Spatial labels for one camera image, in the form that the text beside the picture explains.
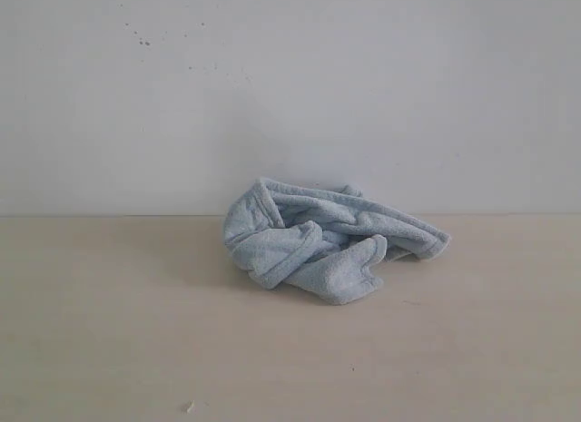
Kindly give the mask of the light blue terry towel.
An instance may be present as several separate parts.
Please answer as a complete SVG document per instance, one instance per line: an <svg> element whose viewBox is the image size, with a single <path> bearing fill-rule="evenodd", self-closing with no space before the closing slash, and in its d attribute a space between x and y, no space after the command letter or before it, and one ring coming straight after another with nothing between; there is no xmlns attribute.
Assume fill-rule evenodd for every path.
<svg viewBox="0 0 581 422"><path fill-rule="evenodd" d="M450 237L349 186L322 190L260 178L230 207L223 242L262 288L286 284L345 305L381 288L374 266L431 260Z"/></svg>

